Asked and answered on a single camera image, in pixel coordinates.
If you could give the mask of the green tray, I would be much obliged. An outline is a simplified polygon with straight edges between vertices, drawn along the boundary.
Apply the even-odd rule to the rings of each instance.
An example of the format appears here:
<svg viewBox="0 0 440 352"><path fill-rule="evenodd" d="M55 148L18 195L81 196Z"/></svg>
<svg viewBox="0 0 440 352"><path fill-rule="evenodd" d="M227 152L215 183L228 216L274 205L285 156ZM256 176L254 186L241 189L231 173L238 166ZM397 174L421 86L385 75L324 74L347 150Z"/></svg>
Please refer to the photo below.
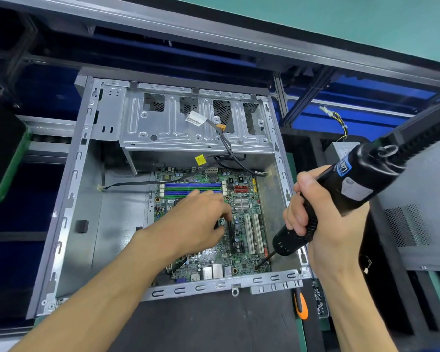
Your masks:
<svg viewBox="0 0 440 352"><path fill-rule="evenodd" d="M14 155L12 156L12 159L0 183L0 202L5 199L9 188L12 185L13 179L18 171L18 167L29 149L31 137L32 132L30 130L30 127L25 124L25 132L16 148Z"/></svg>

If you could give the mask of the grey metal drive cage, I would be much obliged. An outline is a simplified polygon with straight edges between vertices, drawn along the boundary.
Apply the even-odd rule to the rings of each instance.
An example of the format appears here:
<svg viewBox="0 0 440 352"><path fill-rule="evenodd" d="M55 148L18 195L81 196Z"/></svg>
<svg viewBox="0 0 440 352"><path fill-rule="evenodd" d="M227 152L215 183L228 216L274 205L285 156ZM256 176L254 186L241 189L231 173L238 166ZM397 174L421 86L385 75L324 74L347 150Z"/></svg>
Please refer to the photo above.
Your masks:
<svg viewBox="0 0 440 352"><path fill-rule="evenodd" d="M278 151L269 99L256 94L139 82L125 96L119 142L135 151L234 153Z"/></svg>

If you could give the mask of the grey aluminium frame rail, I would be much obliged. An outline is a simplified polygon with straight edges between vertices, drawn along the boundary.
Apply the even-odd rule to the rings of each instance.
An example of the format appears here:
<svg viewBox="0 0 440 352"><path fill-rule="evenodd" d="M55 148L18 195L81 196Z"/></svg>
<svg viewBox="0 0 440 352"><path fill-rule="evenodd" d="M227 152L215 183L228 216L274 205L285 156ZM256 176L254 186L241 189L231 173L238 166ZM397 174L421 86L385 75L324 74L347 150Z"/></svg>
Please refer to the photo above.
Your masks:
<svg viewBox="0 0 440 352"><path fill-rule="evenodd" d="M416 113L440 64L175 0L0 0L0 59L272 88Z"/></svg>

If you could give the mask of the person's left forearm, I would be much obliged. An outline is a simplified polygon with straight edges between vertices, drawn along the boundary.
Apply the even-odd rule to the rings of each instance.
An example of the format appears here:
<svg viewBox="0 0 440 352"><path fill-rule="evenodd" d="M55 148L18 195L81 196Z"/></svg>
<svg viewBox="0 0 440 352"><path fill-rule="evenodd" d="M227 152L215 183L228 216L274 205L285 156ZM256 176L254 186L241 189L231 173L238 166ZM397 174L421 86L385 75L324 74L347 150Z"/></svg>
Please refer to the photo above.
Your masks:
<svg viewBox="0 0 440 352"><path fill-rule="evenodd" d="M162 237L137 232L123 251L9 352L105 352L173 258Z"/></svg>

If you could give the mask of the grey conveyor rail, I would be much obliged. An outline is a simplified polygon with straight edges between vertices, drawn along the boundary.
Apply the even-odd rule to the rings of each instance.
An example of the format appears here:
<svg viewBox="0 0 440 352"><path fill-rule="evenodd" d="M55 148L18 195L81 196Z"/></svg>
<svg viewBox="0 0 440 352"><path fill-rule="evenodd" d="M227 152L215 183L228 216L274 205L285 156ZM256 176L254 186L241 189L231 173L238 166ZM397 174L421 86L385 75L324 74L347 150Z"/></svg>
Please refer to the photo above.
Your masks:
<svg viewBox="0 0 440 352"><path fill-rule="evenodd" d="M26 163L64 165L70 150L76 121L17 115L31 132Z"/></svg>

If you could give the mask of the black work mat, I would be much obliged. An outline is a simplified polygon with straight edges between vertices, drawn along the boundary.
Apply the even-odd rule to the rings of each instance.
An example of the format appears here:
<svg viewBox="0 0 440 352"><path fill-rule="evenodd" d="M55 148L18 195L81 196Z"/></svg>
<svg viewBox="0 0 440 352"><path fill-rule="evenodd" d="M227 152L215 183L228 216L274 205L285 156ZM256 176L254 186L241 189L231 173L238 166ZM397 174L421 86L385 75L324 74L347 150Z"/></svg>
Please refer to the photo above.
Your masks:
<svg viewBox="0 0 440 352"><path fill-rule="evenodd" d="M300 352L289 290L141 302L108 352Z"/></svg>

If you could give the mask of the person's right hand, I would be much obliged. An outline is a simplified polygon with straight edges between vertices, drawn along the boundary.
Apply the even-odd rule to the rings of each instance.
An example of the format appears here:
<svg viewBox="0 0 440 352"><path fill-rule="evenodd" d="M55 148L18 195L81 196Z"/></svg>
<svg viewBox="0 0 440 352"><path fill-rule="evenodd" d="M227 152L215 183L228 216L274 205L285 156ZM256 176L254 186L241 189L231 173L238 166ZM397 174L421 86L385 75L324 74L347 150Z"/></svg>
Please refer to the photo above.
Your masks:
<svg viewBox="0 0 440 352"><path fill-rule="evenodd" d="M358 257L370 209L370 204L366 202L348 215L341 216L329 192L316 180L327 168L329 165L300 172L293 188L293 196L308 200L318 219L317 230L308 248L311 267L318 278L323 272L353 267L360 269Z"/></svg>

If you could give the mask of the orange handled screwdriver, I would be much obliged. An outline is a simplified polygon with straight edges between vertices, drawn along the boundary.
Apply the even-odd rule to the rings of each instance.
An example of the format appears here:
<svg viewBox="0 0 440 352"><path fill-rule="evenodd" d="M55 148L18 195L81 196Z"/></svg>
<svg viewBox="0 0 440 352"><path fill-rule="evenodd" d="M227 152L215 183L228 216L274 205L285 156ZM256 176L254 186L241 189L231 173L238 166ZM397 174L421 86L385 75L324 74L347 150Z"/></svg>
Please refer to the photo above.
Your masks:
<svg viewBox="0 0 440 352"><path fill-rule="evenodd" d="M296 316L301 320L308 319L309 310L300 287L296 287L292 290L292 301Z"/></svg>

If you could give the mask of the person's left hand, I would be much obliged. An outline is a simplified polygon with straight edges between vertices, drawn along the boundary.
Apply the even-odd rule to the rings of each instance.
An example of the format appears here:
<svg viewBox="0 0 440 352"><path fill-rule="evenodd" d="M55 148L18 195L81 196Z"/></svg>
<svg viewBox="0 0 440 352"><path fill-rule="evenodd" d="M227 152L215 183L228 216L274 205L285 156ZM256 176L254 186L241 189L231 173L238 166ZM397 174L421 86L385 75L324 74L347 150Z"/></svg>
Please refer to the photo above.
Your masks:
<svg viewBox="0 0 440 352"><path fill-rule="evenodd" d="M218 220L233 218L231 206L223 195L193 190L158 221L138 231L143 257L155 272L176 259L214 247L224 236Z"/></svg>

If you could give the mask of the grey metal computer case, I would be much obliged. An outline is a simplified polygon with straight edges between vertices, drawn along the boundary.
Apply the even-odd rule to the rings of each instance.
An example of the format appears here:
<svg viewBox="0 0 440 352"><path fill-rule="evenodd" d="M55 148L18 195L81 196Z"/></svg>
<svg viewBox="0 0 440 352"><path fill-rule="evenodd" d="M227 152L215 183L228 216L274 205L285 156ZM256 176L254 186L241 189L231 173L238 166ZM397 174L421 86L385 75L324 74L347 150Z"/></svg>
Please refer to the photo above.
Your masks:
<svg viewBox="0 0 440 352"><path fill-rule="evenodd" d="M154 223L153 191L158 183L154 178L157 168L197 167L204 171L218 167L255 176L268 252L272 252L272 239L283 225L282 210L291 200L293 183L269 91L228 84L204 86L200 82L185 86L267 97L277 131L278 151L234 153L223 131L206 118L196 120L197 125L204 122L211 125L220 135L226 153L131 151L121 146L119 136L126 92L131 87L136 88L137 83L84 75L76 77L75 86L82 102L27 319L55 311L116 258L137 230ZM89 221L87 234L75 232L77 220ZM251 294L260 294L303 287L303 281L312 278L307 259L306 249L301 248L286 258L276 255L269 263L270 272L185 283L175 283L162 268L142 301L223 290L231 291L236 297L239 290L245 288L249 288Z"/></svg>

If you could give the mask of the green motherboard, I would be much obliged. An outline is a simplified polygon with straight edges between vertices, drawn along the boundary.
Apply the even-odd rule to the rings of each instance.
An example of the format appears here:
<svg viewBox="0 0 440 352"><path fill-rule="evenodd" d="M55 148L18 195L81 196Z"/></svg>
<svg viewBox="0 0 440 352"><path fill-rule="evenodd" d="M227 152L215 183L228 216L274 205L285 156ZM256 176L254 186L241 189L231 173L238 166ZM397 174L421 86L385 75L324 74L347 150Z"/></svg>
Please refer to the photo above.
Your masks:
<svg viewBox="0 0 440 352"><path fill-rule="evenodd" d="M214 247L182 256L169 264L165 272L171 280L185 283L270 272L269 263L257 268L269 252L255 176L248 172L218 167L209 167L204 171L197 167L161 167L156 169L154 178L158 182L153 191L154 222L194 189L221 193L230 206L232 196L248 195L253 200L250 211L232 212L232 221L225 218L218 220L216 226L223 226L225 232Z"/></svg>

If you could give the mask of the person's right forearm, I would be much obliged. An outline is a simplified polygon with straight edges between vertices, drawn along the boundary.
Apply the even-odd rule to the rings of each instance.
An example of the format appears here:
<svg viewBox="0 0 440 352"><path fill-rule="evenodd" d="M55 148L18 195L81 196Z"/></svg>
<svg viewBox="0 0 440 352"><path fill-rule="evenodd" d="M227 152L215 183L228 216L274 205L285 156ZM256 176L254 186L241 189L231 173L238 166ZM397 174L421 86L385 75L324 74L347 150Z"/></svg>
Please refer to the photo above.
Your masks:
<svg viewBox="0 0 440 352"><path fill-rule="evenodd" d="M341 352L398 352L358 267L319 275Z"/></svg>

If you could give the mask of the black electric screwdriver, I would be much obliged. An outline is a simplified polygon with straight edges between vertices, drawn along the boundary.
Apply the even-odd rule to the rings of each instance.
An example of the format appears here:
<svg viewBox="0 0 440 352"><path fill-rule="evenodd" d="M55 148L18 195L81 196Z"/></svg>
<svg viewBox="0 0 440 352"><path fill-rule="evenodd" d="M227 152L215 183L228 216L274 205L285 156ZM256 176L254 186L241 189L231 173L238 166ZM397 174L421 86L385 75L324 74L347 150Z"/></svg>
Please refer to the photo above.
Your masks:
<svg viewBox="0 0 440 352"><path fill-rule="evenodd" d="M345 216L385 190L405 171L410 159L439 141L440 121L401 145L384 146L382 138L362 143L316 180Z"/></svg>

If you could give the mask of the grey power supply unit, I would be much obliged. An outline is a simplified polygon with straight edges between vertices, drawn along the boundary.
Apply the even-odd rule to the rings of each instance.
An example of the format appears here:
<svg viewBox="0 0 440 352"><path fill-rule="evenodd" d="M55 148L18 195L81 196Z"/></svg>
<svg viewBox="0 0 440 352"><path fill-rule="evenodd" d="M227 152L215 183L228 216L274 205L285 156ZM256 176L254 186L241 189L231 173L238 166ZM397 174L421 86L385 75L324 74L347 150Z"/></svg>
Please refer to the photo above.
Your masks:
<svg viewBox="0 0 440 352"><path fill-rule="evenodd" d="M407 270L440 271L440 141L408 159L378 195Z"/></svg>

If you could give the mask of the silver heatsink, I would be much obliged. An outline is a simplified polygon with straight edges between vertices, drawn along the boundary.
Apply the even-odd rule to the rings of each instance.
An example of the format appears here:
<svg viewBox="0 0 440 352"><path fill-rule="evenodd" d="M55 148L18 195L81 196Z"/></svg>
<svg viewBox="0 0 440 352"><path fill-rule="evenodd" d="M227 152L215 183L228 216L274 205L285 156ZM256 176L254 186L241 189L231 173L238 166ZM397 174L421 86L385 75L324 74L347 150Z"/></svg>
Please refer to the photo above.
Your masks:
<svg viewBox="0 0 440 352"><path fill-rule="evenodd" d="M248 212L253 206L253 200L248 195L232 196L230 203L234 213Z"/></svg>

